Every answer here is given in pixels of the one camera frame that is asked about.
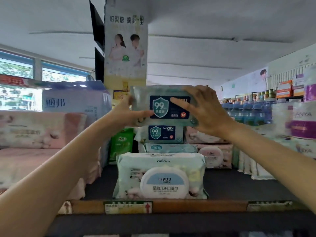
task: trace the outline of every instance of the pink tissue package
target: pink tissue package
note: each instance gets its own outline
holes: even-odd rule
[[[8,189],[56,154],[58,149],[2,149],[0,150],[0,189]],[[86,184],[101,176],[99,156],[89,164],[87,174],[79,179],[67,200],[85,197]]]
[[[82,113],[0,111],[0,148],[61,149],[81,133]]]
[[[206,168],[231,169],[233,145],[197,144],[198,153],[205,156]]]
[[[227,141],[204,134],[193,127],[187,127],[184,133],[184,142],[186,144],[209,144],[209,143],[227,143]]]

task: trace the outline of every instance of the black hair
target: black hair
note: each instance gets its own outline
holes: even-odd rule
[[[264,73],[266,73],[267,70],[266,69],[263,69],[262,71],[260,71],[260,75],[263,75]]]
[[[123,47],[126,47],[125,46],[125,42],[124,42],[124,39],[123,39],[123,36],[121,35],[121,34],[117,34],[117,36],[120,38],[120,40],[121,40],[121,46],[123,46]]]
[[[134,41],[135,39],[140,39],[139,38],[139,35],[137,35],[137,34],[133,34],[133,35],[131,35],[131,41]]]

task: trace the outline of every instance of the white ceiling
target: white ceiling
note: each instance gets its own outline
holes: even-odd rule
[[[103,16],[105,0],[91,1]],[[218,86],[316,43],[316,0],[148,1],[153,83]],[[38,31],[92,32],[89,0],[0,0],[0,44],[94,68],[93,59],[79,59],[94,57],[92,35],[29,34]],[[292,43],[207,39],[233,37]]]

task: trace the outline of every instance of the white wall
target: white wall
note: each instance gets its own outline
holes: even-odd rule
[[[270,62],[269,75],[277,75],[311,63],[316,63],[316,44]]]
[[[261,70],[266,69],[269,72],[268,67],[261,68],[247,75],[241,76],[235,80],[231,80],[217,88],[218,99],[223,98],[235,98],[235,95],[246,95],[251,92],[265,91],[267,88],[266,81],[261,79]]]

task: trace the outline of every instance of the forearm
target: forearm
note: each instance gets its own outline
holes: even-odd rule
[[[316,161],[269,140],[243,124],[237,124],[227,139],[286,186],[316,213]]]
[[[111,115],[104,116],[1,195],[0,232],[4,236],[43,236],[103,141],[117,131]]]

